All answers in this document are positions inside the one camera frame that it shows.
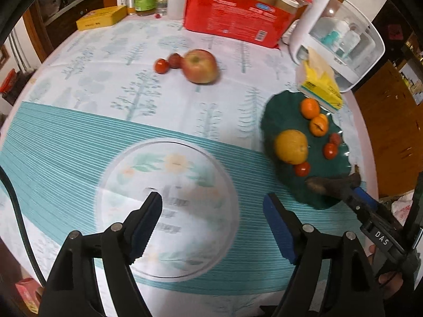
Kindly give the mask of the person's hand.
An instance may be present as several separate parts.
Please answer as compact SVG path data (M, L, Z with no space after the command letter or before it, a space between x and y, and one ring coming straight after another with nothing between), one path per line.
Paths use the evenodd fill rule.
M414 278L400 272L381 274L377 279L383 299L390 304L404 304L414 296Z

